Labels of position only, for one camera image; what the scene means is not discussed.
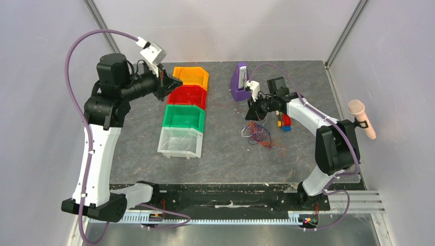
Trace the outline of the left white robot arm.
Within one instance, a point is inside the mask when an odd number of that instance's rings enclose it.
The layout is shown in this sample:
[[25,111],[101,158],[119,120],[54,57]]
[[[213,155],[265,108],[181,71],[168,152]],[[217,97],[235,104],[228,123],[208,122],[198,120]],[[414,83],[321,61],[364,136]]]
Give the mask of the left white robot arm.
[[142,203],[156,209],[161,203],[158,186],[145,181],[112,191],[110,171],[116,143],[121,134],[130,102],[153,94],[163,100],[182,85],[167,74],[163,65],[153,71],[146,63],[138,63],[137,71],[120,53],[104,55],[96,65],[98,81],[84,105],[84,118],[92,136],[85,137],[79,181],[71,198],[62,201],[61,210],[82,214],[105,222],[118,222],[129,208]]

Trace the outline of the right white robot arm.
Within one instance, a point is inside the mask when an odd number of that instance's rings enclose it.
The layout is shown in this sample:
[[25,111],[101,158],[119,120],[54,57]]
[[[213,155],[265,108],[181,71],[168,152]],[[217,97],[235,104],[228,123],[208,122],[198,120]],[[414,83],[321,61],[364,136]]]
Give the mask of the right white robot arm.
[[355,123],[338,120],[312,106],[300,93],[290,92],[283,77],[268,80],[269,93],[260,90],[257,81],[247,81],[250,92],[246,120],[263,120],[270,112],[279,112],[296,120],[315,136],[316,167],[298,186],[296,202],[302,209],[310,209],[317,196],[324,193],[334,178],[359,167],[360,153]]

